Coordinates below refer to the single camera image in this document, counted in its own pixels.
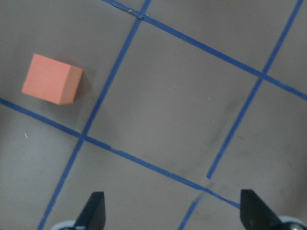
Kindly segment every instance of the floor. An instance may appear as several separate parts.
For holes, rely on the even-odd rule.
[[[307,2],[0,1],[0,229],[50,230],[93,191],[106,230],[242,230],[252,188],[307,221]],[[24,95],[33,53],[84,70]]]

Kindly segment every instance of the black object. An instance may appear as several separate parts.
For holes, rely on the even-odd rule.
[[[93,192],[74,226],[60,230],[103,230],[105,223],[106,207],[104,193]]]
[[[241,190],[240,205],[240,219],[246,230],[307,230],[300,223],[283,223],[251,189]]]

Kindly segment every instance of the gray floor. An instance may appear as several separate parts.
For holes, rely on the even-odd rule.
[[[0,229],[49,230],[93,191],[106,230],[243,229],[242,188],[307,221],[307,3],[152,0],[166,29],[132,14],[0,1]],[[21,93],[33,53],[84,70],[73,104]]]

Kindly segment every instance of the orange cube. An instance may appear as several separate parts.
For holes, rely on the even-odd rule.
[[[83,70],[34,54],[22,92],[55,104],[70,104]]]

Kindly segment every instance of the orange block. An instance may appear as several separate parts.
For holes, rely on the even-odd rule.
[[[22,92],[55,104],[73,102],[81,68],[33,54]]]

